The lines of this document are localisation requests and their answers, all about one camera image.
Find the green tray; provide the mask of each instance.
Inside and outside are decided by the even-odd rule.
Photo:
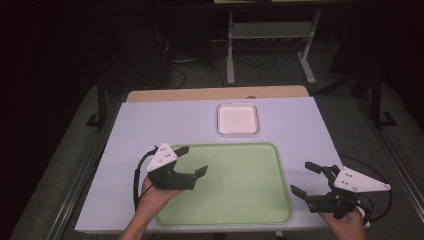
[[[157,215],[166,226],[282,224],[291,217],[280,158],[269,143],[189,145],[175,171],[208,165],[194,190],[172,199]]]

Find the black cable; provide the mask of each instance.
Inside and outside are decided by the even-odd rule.
[[[137,169],[134,171],[134,184],[133,184],[133,201],[134,201],[134,209],[137,209],[138,201],[140,197],[138,196],[138,182],[140,181],[140,169],[141,165],[143,165],[144,160],[146,160],[147,157],[154,155],[156,151],[158,150],[158,147],[155,146],[155,149],[149,151],[146,153],[138,163]]]
[[[153,187],[153,184],[151,184],[141,195],[140,195],[140,198],[141,197],[143,197],[144,196],[144,194],[146,194],[147,193],[147,191],[149,191],[150,190],[150,188],[152,188]]]
[[[383,181],[383,182],[385,182],[385,183],[387,183],[387,180],[384,178],[384,176],[379,172],[379,171],[377,171],[375,168],[373,168],[372,166],[370,166],[369,164],[367,164],[367,163],[365,163],[365,162],[363,162],[363,161],[361,161],[361,160],[359,160],[359,159],[356,159],[356,158],[353,158],[353,157],[350,157],[350,156],[346,156],[346,155],[343,155],[343,154],[339,154],[339,156],[340,157],[344,157],[344,158],[347,158],[347,159],[350,159],[350,160],[353,160],[353,161],[355,161],[355,162],[358,162],[358,163],[360,163],[360,164],[362,164],[362,165],[364,165],[364,166],[366,166],[366,167],[368,167],[369,169],[371,169],[372,171],[374,171],[380,178],[381,178],[381,180]],[[386,207],[386,209],[383,211],[383,213],[381,213],[380,215],[378,215],[377,217],[374,217],[374,218],[370,218],[370,220],[369,220],[369,222],[375,222],[375,221],[378,221],[378,220],[380,220],[380,219],[382,219],[383,217],[385,217],[386,215],[387,215],[387,213],[390,211],[390,209],[391,209],[391,207],[392,207],[392,203],[393,203],[393,195],[392,195],[392,191],[391,190],[389,190],[388,191],[388,193],[389,193],[389,202],[388,202],[388,204],[387,204],[387,207]],[[366,198],[368,199],[368,201],[371,203],[371,205],[373,206],[373,203],[371,202],[371,199],[368,197],[368,196],[366,196]]]
[[[221,79],[222,87],[225,87],[225,80],[224,80],[224,77],[222,76],[221,72],[217,68],[215,68],[214,66],[212,66],[210,64],[207,64],[207,63],[203,63],[200,59],[197,60],[197,61],[192,61],[192,62],[178,63],[178,64],[176,64],[174,66],[176,68],[179,68],[179,67],[188,67],[188,66],[193,66],[193,65],[201,65],[201,66],[205,66],[205,67],[208,67],[208,68],[213,69],[215,72],[218,73],[219,78]]]

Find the hand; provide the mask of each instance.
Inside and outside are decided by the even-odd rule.
[[[366,240],[362,215],[358,208],[347,213],[343,218],[336,219],[330,213],[318,213],[328,224],[339,240]]]
[[[141,192],[144,194],[138,202],[137,210],[131,222],[120,236],[120,240],[141,239],[150,220],[166,206],[169,200],[181,193],[182,190],[155,188],[149,178],[146,177]]]

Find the floor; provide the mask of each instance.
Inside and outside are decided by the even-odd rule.
[[[249,50],[251,43],[241,44],[246,44],[247,50],[240,50],[237,55],[236,87],[304,85],[312,93],[342,77],[328,72],[337,42],[313,45],[308,59],[317,79],[315,85],[306,83],[296,57],[301,43],[283,42],[280,43],[283,47],[266,45],[254,51]],[[174,65],[176,70],[172,71],[170,88],[230,87],[225,84],[224,48],[218,45],[215,48],[213,58],[208,61],[182,54]],[[424,218],[417,211],[423,202],[420,193],[424,192],[421,177],[424,134],[405,111],[396,92],[384,84],[382,112],[390,112],[398,126],[376,129],[368,116],[370,96],[360,100],[352,98],[349,91],[353,84],[354,80],[329,94],[315,96],[315,100],[343,164],[379,178],[377,171],[392,186],[391,197],[388,192],[369,194],[375,206],[372,217],[382,216],[367,229],[369,239],[424,239]],[[87,94],[11,239],[117,239],[118,235],[87,235],[73,228],[119,106],[119,101],[107,100],[108,118],[104,128],[98,131],[96,127],[87,127],[89,117],[97,112],[97,89]],[[284,232],[283,235],[293,240],[335,239],[328,229]],[[144,239],[206,240],[214,236],[209,233],[155,234],[146,235]],[[225,239],[277,237],[273,232],[227,233]]]

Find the white container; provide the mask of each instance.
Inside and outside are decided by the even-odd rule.
[[[218,131],[225,135],[251,135],[259,130],[258,115],[251,103],[224,103],[218,107]]]

